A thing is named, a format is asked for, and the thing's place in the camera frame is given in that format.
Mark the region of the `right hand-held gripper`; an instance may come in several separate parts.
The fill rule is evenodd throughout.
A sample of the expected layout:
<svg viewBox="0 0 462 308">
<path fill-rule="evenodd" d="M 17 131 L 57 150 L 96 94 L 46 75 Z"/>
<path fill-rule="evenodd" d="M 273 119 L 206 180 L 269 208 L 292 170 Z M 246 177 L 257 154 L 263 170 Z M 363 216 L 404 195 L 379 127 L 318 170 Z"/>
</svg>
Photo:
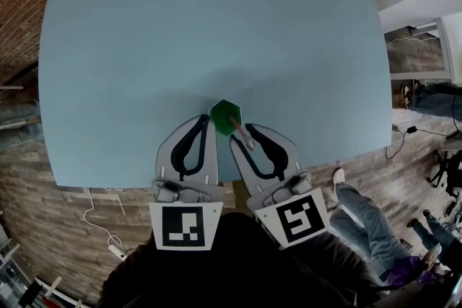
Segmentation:
<svg viewBox="0 0 462 308">
<path fill-rule="evenodd" d="M 273 172 L 263 173 L 242 141 L 231 135 L 230 149 L 251 195 L 247 207 L 257 223 L 279 250 L 326 232 L 329 221 L 323 194 L 311 185 L 309 172 L 301 171 L 285 180 L 289 165 L 299 161 L 295 143 L 265 126 L 246 123 L 245 128 L 273 164 Z"/>
</svg>

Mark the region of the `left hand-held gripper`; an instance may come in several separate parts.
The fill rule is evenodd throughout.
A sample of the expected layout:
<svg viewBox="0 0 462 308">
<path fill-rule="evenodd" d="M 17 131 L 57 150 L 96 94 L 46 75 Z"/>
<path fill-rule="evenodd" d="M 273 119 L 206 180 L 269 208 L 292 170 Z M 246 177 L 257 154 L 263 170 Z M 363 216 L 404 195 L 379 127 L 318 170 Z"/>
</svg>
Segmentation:
<svg viewBox="0 0 462 308">
<path fill-rule="evenodd" d="M 186 121 L 164 140 L 155 174 L 158 180 L 153 184 L 149 212 L 156 248 L 210 250 L 224 205 L 224 188 L 216 186 L 216 129 L 208 115 Z"/>
</svg>

